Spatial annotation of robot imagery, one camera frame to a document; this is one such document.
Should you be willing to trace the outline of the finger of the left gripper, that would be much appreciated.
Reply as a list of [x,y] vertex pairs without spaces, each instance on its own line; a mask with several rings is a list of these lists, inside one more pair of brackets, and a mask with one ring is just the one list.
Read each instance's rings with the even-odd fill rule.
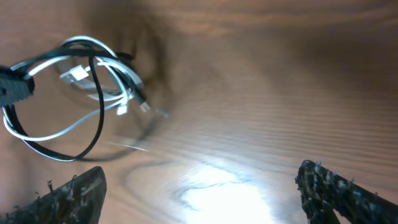
[[1,107],[13,105],[33,95],[35,83],[26,79],[26,72],[1,66]]

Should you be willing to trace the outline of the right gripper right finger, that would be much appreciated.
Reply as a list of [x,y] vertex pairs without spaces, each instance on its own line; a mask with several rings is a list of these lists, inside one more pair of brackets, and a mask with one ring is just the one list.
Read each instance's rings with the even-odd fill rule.
[[336,212],[350,223],[397,224],[396,204],[316,162],[304,160],[295,183],[310,224],[339,223]]

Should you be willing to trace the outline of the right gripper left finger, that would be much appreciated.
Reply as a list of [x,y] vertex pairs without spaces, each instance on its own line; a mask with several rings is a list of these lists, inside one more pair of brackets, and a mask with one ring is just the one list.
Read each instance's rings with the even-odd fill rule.
[[54,189],[47,182],[50,192],[37,197],[25,207],[7,213],[1,224],[97,224],[107,191],[102,167],[96,166]]

